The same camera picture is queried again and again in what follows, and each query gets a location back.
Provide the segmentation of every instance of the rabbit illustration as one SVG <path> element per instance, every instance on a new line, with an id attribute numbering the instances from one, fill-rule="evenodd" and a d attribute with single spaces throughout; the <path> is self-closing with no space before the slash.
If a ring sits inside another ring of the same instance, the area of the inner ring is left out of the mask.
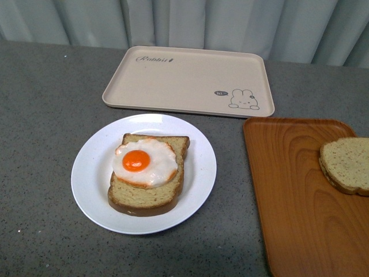
<path id="1" fill-rule="evenodd" d="M 252 110 L 259 110 L 258 102 L 255 99 L 252 91 L 248 89 L 234 89 L 232 91 L 230 108 L 247 108 Z"/>

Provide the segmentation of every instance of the bread slice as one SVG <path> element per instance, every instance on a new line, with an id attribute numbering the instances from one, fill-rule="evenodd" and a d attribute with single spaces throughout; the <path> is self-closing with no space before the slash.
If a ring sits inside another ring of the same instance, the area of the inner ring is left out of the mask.
<path id="1" fill-rule="evenodd" d="M 185 158 L 190 139 L 187 136 L 147 136 L 127 133 L 122 144 L 155 137 L 158 141 L 167 142 L 176 154 L 178 171 L 168 183 L 157 188 L 138 188 L 119 180 L 113 172 L 108 190 L 110 206 L 119 212 L 132 216 L 155 216 L 173 209 L 182 192 L 185 175 Z"/>
<path id="2" fill-rule="evenodd" d="M 369 138 L 346 137 L 325 143 L 319 164 L 340 192 L 369 196 Z"/>

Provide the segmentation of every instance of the tray rim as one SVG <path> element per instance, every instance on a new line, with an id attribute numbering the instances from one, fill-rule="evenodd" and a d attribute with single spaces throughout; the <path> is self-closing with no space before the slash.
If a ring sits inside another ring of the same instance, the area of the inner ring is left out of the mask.
<path id="1" fill-rule="evenodd" d="M 108 100 L 109 93 L 111 92 L 111 87 L 113 86 L 113 83 L 115 82 L 116 78 L 120 75 L 120 68 L 124 66 L 126 61 L 130 58 L 130 56 L 140 50 L 146 50 L 146 51 L 166 51 L 168 53 L 191 53 L 191 54 L 201 54 L 201 55 L 218 55 L 218 56 L 229 56 L 229 57 L 247 57 L 256 59 L 259 65 L 261 66 L 263 78 L 265 79 L 266 83 L 266 97 L 267 97 L 267 103 L 268 107 L 270 107 L 270 110 L 266 111 L 262 115 L 243 115 L 239 113 L 227 113 L 227 112 L 221 112 L 221 111 L 201 111 L 196 108 L 192 109 L 185 109 L 185 108 L 164 108 L 164 107 L 151 107 L 151 106 L 132 106 L 129 104 L 116 104 L 112 102 L 111 100 Z M 243 53 L 243 52 L 233 52 L 233 51 L 224 51 L 224 50 L 208 50 L 208 49 L 198 49 L 198 48 L 182 48 L 182 47 L 163 47 L 163 46 L 133 46 L 130 47 L 124 54 L 121 62 L 119 63 L 118 67 L 116 68 L 113 76 L 111 77 L 109 83 L 107 84 L 102 96 L 101 96 L 103 102 L 113 108 L 129 108 L 134 110 L 153 110 L 153 111 L 173 111 L 178 113 L 194 113 L 194 114 L 205 114 L 205 115 L 215 115 L 215 116 L 225 116 L 225 117 L 237 117 L 237 118 L 250 118 L 250 117 L 269 117 L 274 114 L 276 107 L 273 100 L 272 91 L 270 89 L 268 74 L 266 72 L 265 63 L 262 57 L 260 57 L 257 54 L 253 53 Z"/>
<path id="2" fill-rule="evenodd" d="M 258 217 L 259 217 L 259 223 L 261 226 L 261 233 L 263 236 L 263 244 L 264 244 L 264 249 L 265 249 L 265 254 L 266 254 L 266 258 L 267 258 L 267 262 L 268 262 L 268 268 L 269 271 L 271 272 L 271 274 L 273 276 L 279 276 L 278 272 L 275 272 L 274 268 L 272 268 L 272 265 L 270 264 L 270 259 L 271 259 L 271 253 L 270 253 L 270 249 L 268 247 L 268 241 L 265 238 L 265 221 L 262 219 L 263 215 L 261 214 L 261 203 L 260 203 L 260 199 L 257 196 L 257 185 L 255 185 L 254 182 L 254 172 L 255 172 L 255 168 L 254 165 L 251 163 L 251 159 L 250 159 L 250 150 L 249 147 L 247 146 L 247 139 L 248 139 L 248 132 L 246 131 L 247 127 L 252 124 L 252 123 L 257 123 L 257 122 L 261 122 L 261 123 L 270 123 L 270 124 L 277 124 L 276 121 L 282 122 L 284 123 L 284 121 L 292 121 L 292 122 L 296 122 L 296 123 L 303 123 L 303 122 L 318 122 L 318 123 L 323 123 L 325 122 L 330 122 L 333 123 L 333 126 L 337 126 L 340 125 L 342 126 L 346 131 L 350 132 L 352 134 L 352 137 L 357 137 L 357 134 L 355 133 L 355 131 L 352 129 L 351 126 L 349 126 L 347 123 L 340 121 L 338 119 L 334 119 L 334 118 L 288 118 L 288 117 L 269 117 L 269 118 L 262 118 L 262 117 L 254 117 L 254 118 L 248 118 L 244 121 L 242 129 L 243 129 L 243 137 L 244 137 L 244 142 L 245 142 L 245 146 L 246 146 L 246 151 L 247 151 L 247 158 L 248 158 L 248 166 L 250 169 L 250 173 L 251 173 L 251 180 L 253 183 L 253 188 L 254 188 L 254 193 L 255 193 L 255 200 L 257 203 L 257 208 L 258 208 Z"/>

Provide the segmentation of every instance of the orange tray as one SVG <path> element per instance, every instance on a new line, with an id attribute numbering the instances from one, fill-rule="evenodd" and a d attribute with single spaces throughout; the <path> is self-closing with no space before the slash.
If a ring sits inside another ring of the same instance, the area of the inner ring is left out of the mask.
<path id="1" fill-rule="evenodd" d="M 249 118 L 243 131 L 271 273 L 368 276 L 369 197 L 337 191 L 318 162 L 324 142 L 354 131 L 288 118 Z"/>

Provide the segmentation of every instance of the curtain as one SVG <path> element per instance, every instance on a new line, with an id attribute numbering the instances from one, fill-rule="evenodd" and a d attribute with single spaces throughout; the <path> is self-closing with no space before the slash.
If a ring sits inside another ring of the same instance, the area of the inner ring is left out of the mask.
<path id="1" fill-rule="evenodd" d="M 0 39 L 369 68 L 368 0 L 1 0 Z"/>

